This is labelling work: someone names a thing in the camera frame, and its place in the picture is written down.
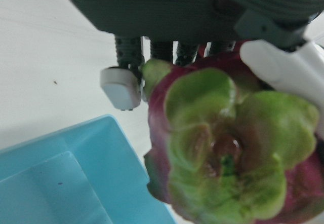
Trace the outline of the white and grey left robot hand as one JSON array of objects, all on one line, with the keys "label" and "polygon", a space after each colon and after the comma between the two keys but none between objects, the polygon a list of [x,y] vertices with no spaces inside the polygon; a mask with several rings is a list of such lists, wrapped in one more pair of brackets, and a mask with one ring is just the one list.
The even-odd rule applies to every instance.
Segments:
[{"label": "white and grey left robot hand", "polygon": [[101,73],[101,87],[115,108],[141,101],[138,71],[143,37],[154,57],[190,62],[198,45],[223,47],[247,40],[244,62],[274,88],[323,108],[323,51],[304,38],[323,11],[323,0],[70,0],[100,31],[115,36],[117,69]]}]

